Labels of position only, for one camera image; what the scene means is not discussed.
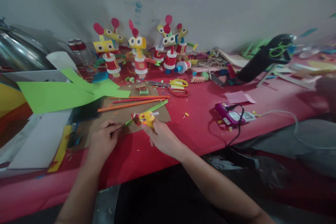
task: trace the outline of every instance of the glass jar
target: glass jar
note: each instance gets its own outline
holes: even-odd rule
[[[98,69],[97,71],[95,71],[93,67],[93,65],[95,64],[95,57],[88,50],[83,40],[69,40],[68,46],[77,57],[77,59],[79,59],[79,61],[82,63],[84,69],[89,75],[95,75],[98,72]]]

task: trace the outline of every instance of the white wall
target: white wall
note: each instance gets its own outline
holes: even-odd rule
[[[142,9],[136,17],[135,3]],[[0,0],[0,15],[7,23],[42,40],[51,50],[67,47],[62,41],[82,38],[97,41],[92,28],[98,22],[112,28],[111,18],[120,20],[119,33],[129,37],[132,19],[147,44],[158,42],[156,26],[167,14],[173,24],[188,28],[187,42],[199,49],[220,47],[226,51],[251,40],[272,38],[280,33],[300,35],[319,28],[299,42],[314,42],[335,33],[336,0]]]

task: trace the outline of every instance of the black cable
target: black cable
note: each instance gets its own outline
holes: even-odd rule
[[[240,118],[239,118],[239,121],[238,121],[238,135],[237,135],[235,138],[233,138],[233,139],[231,140],[231,142],[229,142],[229,144],[228,144],[225,148],[229,147],[230,144],[232,144],[232,142],[233,142],[234,140],[236,140],[236,139],[239,137],[239,135],[240,135],[240,125],[242,124],[241,121],[242,121],[242,119],[243,119],[243,115],[244,115],[244,112],[245,112],[244,107],[243,107],[242,105],[240,105],[240,104],[236,104],[236,105],[229,106],[229,107],[226,107],[226,108],[225,108],[225,109],[228,111],[228,110],[233,110],[233,109],[235,109],[235,108],[238,107],[238,106],[240,106],[240,107],[242,108],[242,112],[241,112],[241,115],[240,115]]]

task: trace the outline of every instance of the orange straw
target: orange straw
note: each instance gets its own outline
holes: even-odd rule
[[[130,97],[109,97],[109,99],[135,99],[135,98],[170,98],[170,96],[130,96]]]
[[[163,100],[165,100],[165,99],[154,99],[154,100],[149,100],[149,101],[139,101],[139,102],[136,102],[136,103],[105,107],[105,108],[98,109],[98,112],[104,112],[104,111],[121,109],[121,108],[123,109],[123,108],[126,108],[126,107],[133,107],[133,106],[138,106],[138,105],[142,105],[142,104],[152,103],[152,102],[156,102],[156,101],[158,102],[158,101],[163,101]]]

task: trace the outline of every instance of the wire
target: wire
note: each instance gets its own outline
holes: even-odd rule
[[[242,105],[240,105],[240,104],[236,104],[236,105],[229,106],[229,107],[226,107],[226,108],[225,108],[226,110],[232,110],[232,109],[234,109],[234,108],[236,108],[236,107],[238,107],[238,106],[240,106],[241,109],[242,109],[242,112],[241,112],[241,115],[240,115],[240,118],[239,118],[239,121],[238,121],[238,135],[236,135],[236,137],[233,138],[233,139],[231,140],[231,142],[229,142],[229,144],[228,144],[225,148],[229,147],[229,146],[233,143],[233,141],[236,140],[236,139],[239,137],[239,135],[240,135],[240,125],[242,124],[241,121],[242,121],[242,119],[243,119],[243,115],[244,115],[244,112],[245,112],[244,107],[243,107]]]
[[[288,113],[288,114],[290,114],[290,115],[294,118],[294,120],[295,120],[294,138],[295,138],[296,140],[298,140],[299,142],[303,143],[304,145],[306,145],[306,146],[308,146],[308,147],[310,147],[310,148],[319,149],[319,150],[335,150],[335,149],[336,149],[336,147],[318,147],[318,146],[314,146],[314,145],[311,145],[311,144],[309,144],[309,143],[306,143],[306,142],[302,141],[300,138],[298,138],[298,137],[296,136],[296,134],[297,134],[297,132],[298,132],[298,129],[297,129],[297,128],[298,128],[298,126],[299,126],[299,122],[298,122],[297,117],[296,117],[293,113],[291,113],[291,112],[284,111],[284,110],[272,110],[272,111],[268,111],[268,112],[265,113],[265,114],[261,114],[261,115],[256,114],[255,116],[261,117],[261,116],[265,116],[265,115],[270,114],[270,113],[273,113],[273,112],[283,112],[283,113]]]

